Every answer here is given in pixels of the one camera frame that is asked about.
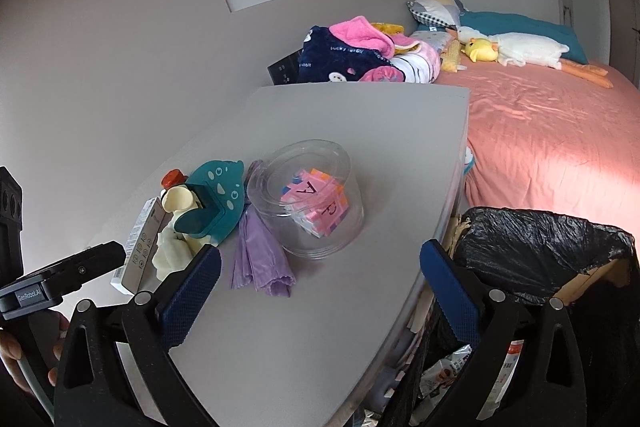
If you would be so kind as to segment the person left hand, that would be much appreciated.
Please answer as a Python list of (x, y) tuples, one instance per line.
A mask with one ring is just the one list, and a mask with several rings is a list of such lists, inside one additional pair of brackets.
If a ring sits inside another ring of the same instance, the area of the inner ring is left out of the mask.
[[(50, 369), (48, 373), (49, 383), (54, 386), (56, 379), (58, 378), (58, 361), (60, 361), (66, 332), (70, 327), (70, 321), (66, 319), (66, 316), (60, 312), (54, 312), (54, 315), (58, 319), (58, 337), (56, 337), (55, 343), (52, 343), (51, 349), (53, 356), (55, 357), (55, 365)], [(33, 395), (32, 388), (26, 381), (26, 378), (20, 369), (18, 361), (22, 358), (22, 348), (17, 340), (6, 332), (4, 329), (1, 331), (1, 360), (4, 367), (11, 375), (14, 383), (17, 384), (24, 392), (29, 395)]]

